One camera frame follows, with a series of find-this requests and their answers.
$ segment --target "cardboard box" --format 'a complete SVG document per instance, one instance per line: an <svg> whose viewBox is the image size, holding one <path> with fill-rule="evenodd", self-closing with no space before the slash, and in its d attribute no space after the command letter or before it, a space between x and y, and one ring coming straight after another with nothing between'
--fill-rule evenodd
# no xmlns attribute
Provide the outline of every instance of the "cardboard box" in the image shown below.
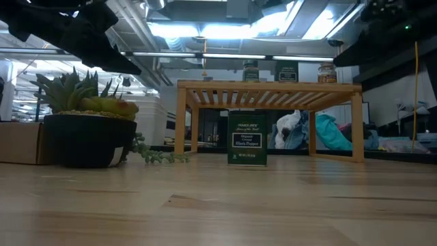
<svg viewBox="0 0 437 246"><path fill-rule="evenodd" d="M43 165L42 123L0 122L0 163Z"/></svg>

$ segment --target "green tin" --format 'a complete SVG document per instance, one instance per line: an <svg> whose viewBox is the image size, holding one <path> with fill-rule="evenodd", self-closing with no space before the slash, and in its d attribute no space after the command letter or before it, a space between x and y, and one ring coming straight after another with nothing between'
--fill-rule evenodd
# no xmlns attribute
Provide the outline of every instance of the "green tin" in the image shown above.
<svg viewBox="0 0 437 246"><path fill-rule="evenodd" d="M266 116L255 111L230 111L227 163L267 166Z"/></svg>

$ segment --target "glass jar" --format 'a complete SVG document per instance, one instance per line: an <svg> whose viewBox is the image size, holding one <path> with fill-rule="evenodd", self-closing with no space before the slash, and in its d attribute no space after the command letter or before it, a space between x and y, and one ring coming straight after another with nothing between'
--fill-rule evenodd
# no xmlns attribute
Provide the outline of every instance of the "glass jar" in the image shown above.
<svg viewBox="0 0 437 246"><path fill-rule="evenodd" d="M243 62L243 81L259 82L259 70L257 60L246 60Z"/></svg>
<svg viewBox="0 0 437 246"><path fill-rule="evenodd" d="M337 72L335 71L335 66L332 62L324 62L320 65L318 82L319 83L337 82Z"/></svg>

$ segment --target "wooden shelf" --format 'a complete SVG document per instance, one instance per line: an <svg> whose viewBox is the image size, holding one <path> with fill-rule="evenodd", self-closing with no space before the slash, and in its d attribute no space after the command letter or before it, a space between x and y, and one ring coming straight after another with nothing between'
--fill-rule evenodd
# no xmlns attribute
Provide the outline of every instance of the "wooden shelf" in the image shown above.
<svg viewBox="0 0 437 246"><path fill-rule="evenodd" d="M200 108L322 110L350 100L361 85L179 80Z"/></svg>
<svg viewBox="0 0 437 246"><path fill-rule="evenodd" d="M186 105L193 110L192 135L198 135L199 108L213 109L301 109L309 114L309 154L339 161L364 161L363 101L361 85L338 83L280 83L246 81L178 81L175 153L184 152ZM315 112L351 101L353 156L315 153ZM197 151L197 138L192 152Z"/></svg>

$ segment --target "plant pot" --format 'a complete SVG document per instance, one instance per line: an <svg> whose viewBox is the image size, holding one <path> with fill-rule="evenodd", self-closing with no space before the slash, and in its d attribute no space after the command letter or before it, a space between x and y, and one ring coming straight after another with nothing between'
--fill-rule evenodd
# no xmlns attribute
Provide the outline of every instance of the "plant pot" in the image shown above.
<svg viewBox="0 0 437 246"><path fill-rule="evenodd" d="M98 115L44 117L44 147L52 164L101 168L118 165L129 153L137 123Z"/></svg>

